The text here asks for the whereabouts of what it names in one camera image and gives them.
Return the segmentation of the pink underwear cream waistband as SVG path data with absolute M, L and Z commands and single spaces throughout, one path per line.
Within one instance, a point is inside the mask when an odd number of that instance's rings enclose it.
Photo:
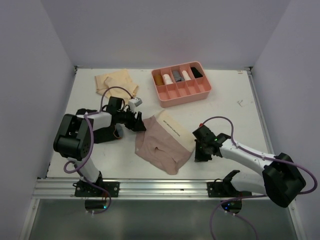
M 162 110 L 143 120 L 146 131 L 135 138 L 135 154 L 169 175 L 176 175 L 196 147 L 194 135 Z

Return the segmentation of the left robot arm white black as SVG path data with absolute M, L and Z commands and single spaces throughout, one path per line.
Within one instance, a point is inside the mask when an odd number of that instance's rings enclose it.
M 104 190 L 102 174 L 91 159 L 94 145 L 120 138 L 118 125 L 124 125 L 133 132 L 146 131 L 142 113 L 135 111 L 142 102 L 139 97 L 125 101 L 111 96 L 108 103 L 101 104 L 98 110 L 82 108 L 76 114 L 63 116 L 53 150 L 67 160 L 64 172 L 78 173 L 92 196 L 99 196 Z

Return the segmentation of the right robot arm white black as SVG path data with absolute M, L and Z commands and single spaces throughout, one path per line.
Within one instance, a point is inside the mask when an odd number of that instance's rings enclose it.
M 306 181 L 290 156 L 258 152 L 235 142 L 231 136 L 215 135 L 207 126 L 201 125 L 192 132 L 195 137 L 195 155 L 201 159 L 211 156 L 235 161 L 263 179 L 265 194 L 276 205 L 286 208 L 306 186 Z

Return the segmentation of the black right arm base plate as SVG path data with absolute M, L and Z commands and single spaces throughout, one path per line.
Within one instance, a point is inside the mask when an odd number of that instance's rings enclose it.
M 240 170 L 233 170 L 224 179 L 217 178 L 206 183 L 209 198 L 236 198 L 252 196 L 250 191 L 238 191 L 231 183 Z

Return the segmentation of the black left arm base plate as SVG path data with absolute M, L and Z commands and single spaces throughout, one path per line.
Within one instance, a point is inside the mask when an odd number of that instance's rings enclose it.
M 118 181 L 103 181 L 101 179 L 92 184 L 79 180 L 73 183 L 72 186 L 75 188 L 75 197 L 85 198 L 117 198 L 120 190 L 120 183 Z

